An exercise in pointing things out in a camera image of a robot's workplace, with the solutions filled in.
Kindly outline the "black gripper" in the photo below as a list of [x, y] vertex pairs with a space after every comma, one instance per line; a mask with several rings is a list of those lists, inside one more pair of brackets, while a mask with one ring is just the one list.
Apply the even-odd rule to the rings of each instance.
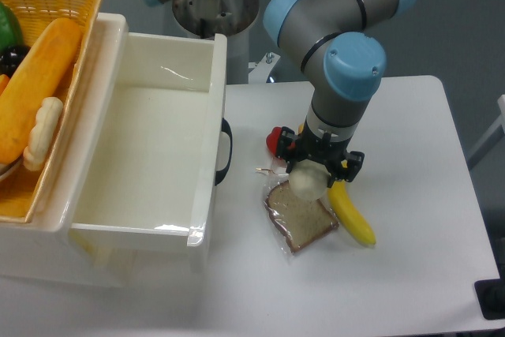
[[352, 182], [360, 172], [365, 154], [360, 151], [348, 152], [346, 140], [332, 140], [329, 133], [322, 138], [312, 132], [296, 134], [292, 129], [283, 126], [275, 149], [275, 157], [286, 163], [286, 173], [297, 166], [299, 162], [311, 160], [327, 168], [330, 178], [327, 187], [331, 188], [335, 182]]

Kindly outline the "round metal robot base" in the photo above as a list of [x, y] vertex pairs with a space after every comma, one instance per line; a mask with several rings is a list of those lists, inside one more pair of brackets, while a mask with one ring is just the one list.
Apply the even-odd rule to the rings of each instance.
[[173, 0], [177, 23], [189, 34], [208, 39], [216, 34], [234, 36], [251, 27], [260, 10], [259, 0]]

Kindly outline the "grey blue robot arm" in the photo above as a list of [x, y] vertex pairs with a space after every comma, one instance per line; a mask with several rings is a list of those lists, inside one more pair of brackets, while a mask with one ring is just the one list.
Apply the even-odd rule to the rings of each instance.
[[314, 88], [301, 132], [281, 128], [271, 135], [275, 157], [286, 162], [290, 179], [330, 188], [353, 181], [364, 162], [348, 150], [386, 69], [382, 46], [365, 30], [406, 12], [416, 0], [145, 0], [172, 5], [189, 35], [236, 37], [257, 18], [275, 45]]

